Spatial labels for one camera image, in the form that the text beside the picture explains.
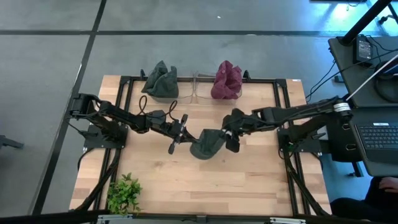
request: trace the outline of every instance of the gray floor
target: gray floor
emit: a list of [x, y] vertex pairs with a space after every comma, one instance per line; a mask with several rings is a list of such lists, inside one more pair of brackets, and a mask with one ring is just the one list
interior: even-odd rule
[[[308, 0], [108, 0], [99, 29], [347, 31], [370, 5], [347, 11], [346, 4]], [[100, 0], [2, 0], [0, 29], [91, 30], [99, 6]], [[396, 27], [388, 20], [382, 27], [372, 22], [365, 30], [397, 35]], [[97, 36], [81, 92], [97, 94], [103, 75], [138, 75], [159, 60], [175, 65], [181, 76], [214, 72], [229, 60], [252, 77], [301, 79], [309, 93], [332, 65], [327, 40], [271, 35]], [[25, 143], [23, 150], [0, 151], [0, 217], [28, 211], [87, 41], [86, 35], [0, 35], [0, 134]], [[345, 93], [344, 85], [327, 82], [313, 101]], [[69, 129], [45, 213], [68, 209], [82, 145], [83, 138]], [[349, 164], [322, 160], [330, 200], [363, 197], [369, 177], [348, 178]]]

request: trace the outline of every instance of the floor tile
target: floor tile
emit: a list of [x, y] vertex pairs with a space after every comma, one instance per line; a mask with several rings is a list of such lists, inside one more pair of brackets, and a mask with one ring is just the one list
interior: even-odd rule
[[28, 210], [87, 40], [0, 36], [0, 134], [25, 144], [0, 150], [0, 217]]
[[101, 0], [2, 0], [0, 29], [93, 28]]

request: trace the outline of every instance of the small device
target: small device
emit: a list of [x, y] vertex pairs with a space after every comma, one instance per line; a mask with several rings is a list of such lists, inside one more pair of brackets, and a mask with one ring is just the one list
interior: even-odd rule
[[357, 36], [353, 44], [353, 63], [360, 63], [361, 66], [370, 67], [372, 63], [369, 59], [372, 58], [373, 49], [372, 44], [365, 36]]
[[337, 82], [337, 83], [344, 83], [343, 77], [341, 77], [341, 75], [335, 76], [335, 82]]

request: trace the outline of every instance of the table leg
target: table leg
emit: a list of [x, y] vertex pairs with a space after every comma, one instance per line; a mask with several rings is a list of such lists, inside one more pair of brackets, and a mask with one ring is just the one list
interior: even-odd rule
[[392, 0], [378, 0], [344, 37], [339, 38], [340, 43], [345, 46], [351, 45], [352, 41], [358, 36], [358, 34], [361, 33], [362, 30], [391, 3], [391, 1]]
[[18, 149], [21, 149], [22, 147], [24, 147], [24, 145], [22, 143], [8, 139], [5, 136], [0, 136], [0, 143], [2, 146], [11, 146], [11, 147], [18, 148]]
[[362, 169], [359, 166], [359, 162], [352, 162], [354, 172], [352, 174], [349, 174], [350, 176], [354, 177], [363, 177]]
[[388, 8], [389, 8], [390, 11], [391, 11], [392, 18], [394, 18], [394, 19], [396, 20], [396, 23], [398, 24], [398, 16], [397, 16], [396, 11], [395, 11], [394, 8], [392, 7], [392, 4], [391, 4], [391, 3], [388, 4]]

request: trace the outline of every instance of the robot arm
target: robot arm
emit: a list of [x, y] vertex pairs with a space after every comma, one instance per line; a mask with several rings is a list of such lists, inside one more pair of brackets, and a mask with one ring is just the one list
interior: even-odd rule
[[169, 147], [169, 154], [173, 154], [176, 144], [197, 141], [185, 127], [188, 118], [187, 114], [183, 115], [181, 121], [174, 119], [170, 123], [166, 122], [167, 113], [162, 110], [134, 115], [112, 105], [108, 101], [100, 100], [95, 95], [88, 94], [79, 94], [73, 99], [69, 114], [71, 118], [87, 119], [93, 123], [101, 130], [102, 136], [107, 141], [117, 142], [121, 138], [125, 138], [119, 123], [128, 125], [133, 131], [139, 134], [144, 134], [152, 130], [172, 138], [173, 143]]
[[331, 119], [346, 121], [352, 116], [348, 104], [337, 96], [308, 105], [291, 108], [267, 107], [252, 110], [250, 115], [235, 108], [231, 115], [223, 119], [223, 130], [226, 132], [226, 148], [239, 151], [239, 137], [258, 131], [272, 131], [288, 121], [311, 118], [301, 125], [287, 128], [289, 141], [295, 143], [306, 138], [310, 133], [320, 129]]

